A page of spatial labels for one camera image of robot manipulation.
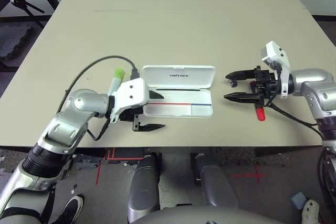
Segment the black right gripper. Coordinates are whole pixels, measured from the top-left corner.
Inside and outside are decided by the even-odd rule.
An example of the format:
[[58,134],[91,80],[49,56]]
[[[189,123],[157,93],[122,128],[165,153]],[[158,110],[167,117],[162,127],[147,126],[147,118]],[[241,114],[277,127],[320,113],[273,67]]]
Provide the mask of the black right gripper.
[[253,93],[234,92],[224,95],[224,98],[238,103],[272,103],[273,99],[281,91],[281,65],[271,65],[276,72],[269,72],[269,70],[262,70],[261,66],[257,66],[252,70],[234,71],[225,76],[229,80],[247,80],[254,79],[250,83]]

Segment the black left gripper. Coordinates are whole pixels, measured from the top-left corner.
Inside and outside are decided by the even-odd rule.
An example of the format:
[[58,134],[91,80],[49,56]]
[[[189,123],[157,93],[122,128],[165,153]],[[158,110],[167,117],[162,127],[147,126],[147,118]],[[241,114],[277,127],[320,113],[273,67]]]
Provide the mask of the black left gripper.
[[[164,96],[153,90],[150,90],[149,99],[164,99]],[[133,130],[139,132],[151,132],[165,127],[164,124],[141,125],[139,121],[139,115],[142,113],[143,107],[126,109],[119,115],[119,120],[132,122]]]

